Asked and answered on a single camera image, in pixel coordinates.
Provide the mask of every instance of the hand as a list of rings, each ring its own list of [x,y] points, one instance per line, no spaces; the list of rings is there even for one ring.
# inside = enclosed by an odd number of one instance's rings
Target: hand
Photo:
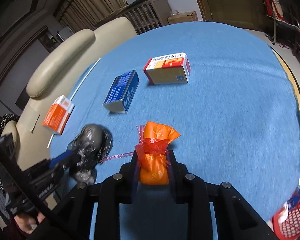
[[[45,216],[42,213],[38,213],[37,220],[39,224],[42,222],[42,220],[44,220],[44,218]],[[19,228],[27,234],[31,234],[37,227],[35,219],[26,213],[21,213],[15,216],[14,220],[19,226]]]

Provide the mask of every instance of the beige curtain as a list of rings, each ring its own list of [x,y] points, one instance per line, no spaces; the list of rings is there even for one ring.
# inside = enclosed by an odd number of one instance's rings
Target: beige curtain
[[[56,18],[73,32],[94,30],[97,22],[125,5],[126,0],[65,0]]]

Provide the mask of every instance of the orange wrapper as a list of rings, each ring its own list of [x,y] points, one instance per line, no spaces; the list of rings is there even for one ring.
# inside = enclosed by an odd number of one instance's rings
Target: orange wrapper
[[[147,122],[139,129],[139,144],[135,146],[140,166],[140,182],[147,185],[169,184],[166,159],[168,144],[180,134],[172,127]]]

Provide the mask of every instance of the orange and white box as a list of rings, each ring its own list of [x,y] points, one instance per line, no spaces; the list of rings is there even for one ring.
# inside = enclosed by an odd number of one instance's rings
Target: orange and white box
[[[53,130],[56,134],[62,134],[73,108],[74,104],[64,95],[58,97],[50,107],[42,126]]]
[[[190,64],[184,52],[154,57],[143,71],[151,84],[188,83]]]

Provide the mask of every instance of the cardboard box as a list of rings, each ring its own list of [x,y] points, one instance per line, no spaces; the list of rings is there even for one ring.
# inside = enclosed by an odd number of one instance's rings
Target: cardboard box
[[[188,57],[183,52],[151,58],[143,68],[153,85],[188,83],[190,70]]]
[[[56,134],[62,134],[73,108],[74,104],[64,95],[58,97],[50,107],[42,126]]]
[[[168,18],[169,24],[174,24],[174,23],[184,23],[184,22],[197,22],[198,17],[197,17],[197,12],[185,12],[185,13],[180,13],[177,15],[170,16]]]
[[[103,102],[103,106],[110,112],[125,114],[129,109],[138,84],[139,77],[135,70],[116,77]]]

